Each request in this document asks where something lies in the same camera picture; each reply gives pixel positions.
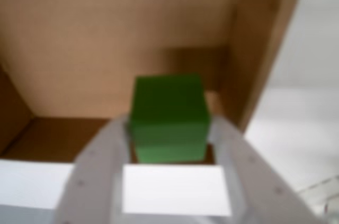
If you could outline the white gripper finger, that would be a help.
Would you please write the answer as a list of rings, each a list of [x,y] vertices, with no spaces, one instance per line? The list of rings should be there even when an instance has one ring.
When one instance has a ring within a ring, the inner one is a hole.
[[[126,223],[123,167],[131,162],[127,117],[104,125],[76,157],[53,223]]]
[[[322,222],[226,118],[212,117],[209,142],[224,169],[232,211],[213,223]]]

